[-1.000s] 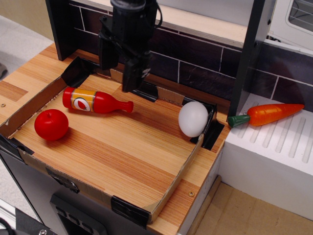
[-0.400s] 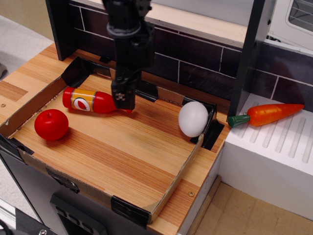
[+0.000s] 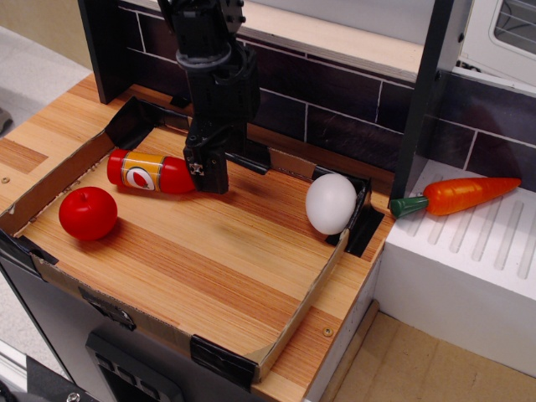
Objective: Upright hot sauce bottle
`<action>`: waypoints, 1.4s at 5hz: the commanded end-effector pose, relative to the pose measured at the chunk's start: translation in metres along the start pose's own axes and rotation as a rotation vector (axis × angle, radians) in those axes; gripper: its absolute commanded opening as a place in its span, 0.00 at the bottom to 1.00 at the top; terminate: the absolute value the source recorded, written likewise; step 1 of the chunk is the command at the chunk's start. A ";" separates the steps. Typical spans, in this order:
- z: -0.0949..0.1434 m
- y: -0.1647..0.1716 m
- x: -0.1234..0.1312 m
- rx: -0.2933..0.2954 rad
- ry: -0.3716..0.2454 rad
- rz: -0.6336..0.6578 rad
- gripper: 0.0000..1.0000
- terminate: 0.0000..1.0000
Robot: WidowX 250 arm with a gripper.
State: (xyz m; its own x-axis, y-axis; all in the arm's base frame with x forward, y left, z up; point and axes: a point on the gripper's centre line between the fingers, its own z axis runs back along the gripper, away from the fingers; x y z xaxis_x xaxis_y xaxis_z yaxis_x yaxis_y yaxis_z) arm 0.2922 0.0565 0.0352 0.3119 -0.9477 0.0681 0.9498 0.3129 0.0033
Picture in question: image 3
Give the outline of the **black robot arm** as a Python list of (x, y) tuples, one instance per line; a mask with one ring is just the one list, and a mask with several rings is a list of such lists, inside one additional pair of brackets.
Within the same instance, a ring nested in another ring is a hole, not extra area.
[(183, 155), (195, 188), (227, 193), (227, 156), (246, 148), (247, 125), (260, 106), (257, 56), (237, 39), (241, 1), (161, 1), (178, 42), (193, 118)]

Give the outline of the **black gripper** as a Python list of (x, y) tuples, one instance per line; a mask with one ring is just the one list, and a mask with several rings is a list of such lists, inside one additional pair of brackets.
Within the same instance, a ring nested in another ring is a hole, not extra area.
[(247, 124), (260, 106), (256, 53), (232, 41), (209, 57), (178, 52), (176, 59), (186, 73), (193, 103), (183, 149), (190, 178), (199, 192), (227, 193), (225, 152), (245, 151)]

